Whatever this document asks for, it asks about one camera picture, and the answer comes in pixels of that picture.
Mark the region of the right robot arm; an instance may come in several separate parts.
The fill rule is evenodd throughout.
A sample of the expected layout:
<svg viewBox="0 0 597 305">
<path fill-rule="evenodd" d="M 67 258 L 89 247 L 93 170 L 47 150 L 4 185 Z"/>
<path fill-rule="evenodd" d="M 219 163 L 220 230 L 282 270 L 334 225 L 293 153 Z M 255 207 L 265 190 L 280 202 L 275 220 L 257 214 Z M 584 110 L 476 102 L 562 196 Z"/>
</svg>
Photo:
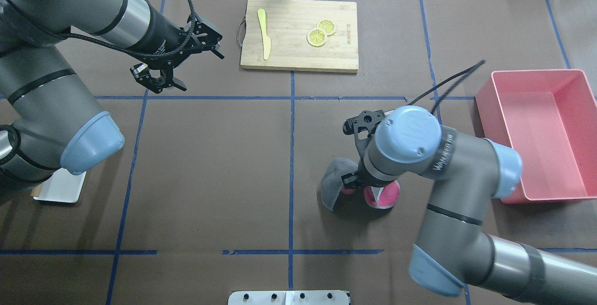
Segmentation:
<svg viewBox="0 0 597 305">
<path fill-rule="evenodd" d="M 484 233 L 492 199 L 521 180 L 518 152 L 441 125 L 422 107 L 363 111 L 343 125 L 354 135 L 358 169 L 347 188 L 385 187 L 404 173 L 433 180 L 409 274 L 420 286 L 456 297 L 470 284 L 521 303 L 594 305 L 596 269 Z"/>
</svg>

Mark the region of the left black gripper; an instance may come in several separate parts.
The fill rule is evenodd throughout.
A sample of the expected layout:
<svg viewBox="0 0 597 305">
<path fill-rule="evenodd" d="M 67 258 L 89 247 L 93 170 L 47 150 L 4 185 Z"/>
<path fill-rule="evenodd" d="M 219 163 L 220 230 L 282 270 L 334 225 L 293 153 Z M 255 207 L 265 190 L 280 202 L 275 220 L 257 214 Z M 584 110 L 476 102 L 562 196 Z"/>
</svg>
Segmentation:
<svg viewBox="0 0 597 305">
<path fill-rule="evenodd" d="M 143 39 L 141 48 L 156 51 L 142 52 L 137 57 L 140 63 L 130 67 L 130 72 L 138 84 L 153 93 L 171 88 L 186 92 L 187 86 L 174 76 L 174 69 L 191 55 L 209 51 L 219 59 L 225 58 L 219 51 L 222 35 L 213 24 L 198 14 L 190 14 L 183 28 L 164 17 L 158 17 L 152 21 L 149 29 L 152 37 Z"/>
</svg>

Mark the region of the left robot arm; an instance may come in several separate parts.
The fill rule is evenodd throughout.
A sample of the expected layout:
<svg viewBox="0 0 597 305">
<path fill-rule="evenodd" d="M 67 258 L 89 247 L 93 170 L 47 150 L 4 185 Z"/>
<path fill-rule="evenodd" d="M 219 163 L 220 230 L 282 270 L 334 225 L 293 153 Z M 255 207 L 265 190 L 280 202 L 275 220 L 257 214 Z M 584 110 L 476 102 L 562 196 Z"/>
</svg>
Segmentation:
<svg viewBox="0 0 597 305">
<path fill-rule="evenodd" d="M 0 1 L 1 95 L 20 116 L 1 126 L 1 201 L 30 192 L 59 169 L 85 173 L 125 144 L 58 43 L 79 39 L 136 58 L 130 71 L 153 93 L 186 90 L 174 69 L 190 55 L 222 58 L 222 35 L 192 0 L 183 27 L 148 0 Z"/>
</svg>

